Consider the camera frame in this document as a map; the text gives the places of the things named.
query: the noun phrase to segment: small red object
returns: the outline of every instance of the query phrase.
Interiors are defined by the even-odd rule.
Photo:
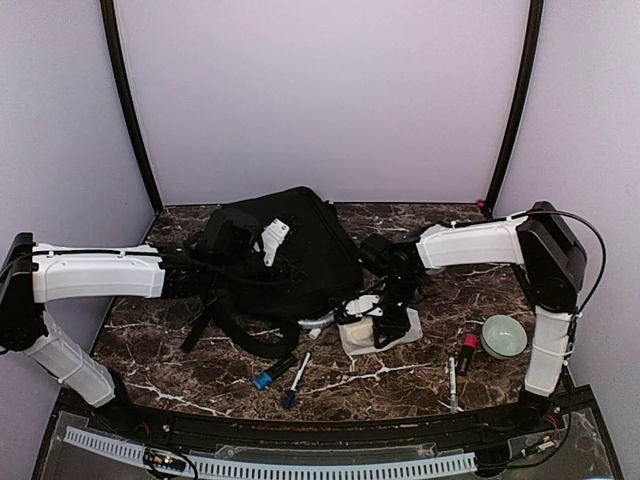
[[[476,337],[475,335],[469,334],[464,339],[464,345],[466,347],[476,348],[477,344],[478,344],[478,337]]]

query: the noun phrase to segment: black backpack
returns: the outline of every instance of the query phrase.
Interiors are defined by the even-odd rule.
[[[290,282],[277,287],[242,283],[226,286],[225,296],[207,305],[182,349],[193,349],[206,324],[213,320],[249,353],[282,357],[298,344],[298,320],[317,318],[331,310],[334,302],[357,296],[363,283],[358,248],[338,222],[333,205],[306,187],[230,203],[221,208],[225,209],[253,217],[260,231],[276,218],[287,224],[290,231],[277,254],[280,262],[297,273]],[[214,212],[207,226],[222,214]],[[237,322],[239,316],[246,319],[247,315],[279,328],[280,341],[265,343],[249,335]]]

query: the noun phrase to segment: cable organizer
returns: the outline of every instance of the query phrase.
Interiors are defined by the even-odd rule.
[[[142,463],[145,446],[124,439],[111,438],[95,431],[67,427],[64,441],[103,457],[146,468]],[[188,455],[202,479],[257,479],[257,480],[419,480],[441,478],[477,470],[474,453],[456,454],[440,458],[406,462],[376,463],[369,465],[270,465],[217,460]],[[191,467],[184,472],[156,467],[185,478],[193,477]]]

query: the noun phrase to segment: blue marker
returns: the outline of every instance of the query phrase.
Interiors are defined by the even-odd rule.
[[[302,374],[304,373],[304,369],[307,368],[307,363],[309,363],[309,359],[311,358],[311,352],[307,352],[302,361],[302,365],[300,365],[300,370],[296,374],[296,378],[293,380],[293,385],[291,385],[291,389],[289,390],[289,394],[284,401],[284,408],[289,409],[293,406],[293,401],[296,399],[296,388],[298,388],[298,383],[300,383],[300,379],[302,378]]]
[[[253,381],[253,384],[258,390],[264,390],[271,385],[276,378],[280,377],[296,363],[298,363],[298,359],[292,354],[282,357],[275,365],[261,373],[260,376]]]

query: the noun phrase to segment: marker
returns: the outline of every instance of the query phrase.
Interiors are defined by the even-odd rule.
[[[458,354],[458,366],[456,367],[456,373],[464,377],[469,371],[469,365],[471,365],[471,358],[473,352],[476,350],[476,344],[478,343],[478,337],[475,335],[467,335],[464,339],[464,345],[460,349]]]
[[[304,357],[304,360],[302,361],[302,365],[300,365],[300,369],[298,370],[298,373],[296,374],[296,378],[293,380],[293,385],[291,385],[291,389],[289,390],[289,394],[287,395],[287,398],[284,400],[284,408],[285,409],[290,409],[291,407],[293,407],[293,401],[296,399],[296,388],[298,388],[298,383],[300,382],[300,379],[302,378],[302,374],[304,373],[304,369],[307,368],[307,363],[309,363],[309,359],[311,358],[311,352],[307,352],[307,354]]]
[[[456,357],[449,356],[449,390],[451,392],[451,413],[458,413],[458,390],[456,387]]]
[[[260,376],[253,381],[253,384],[258,390],[264,390],[297,362],[298,359],[291,354],[282,357],[277,363],[262,372]]]

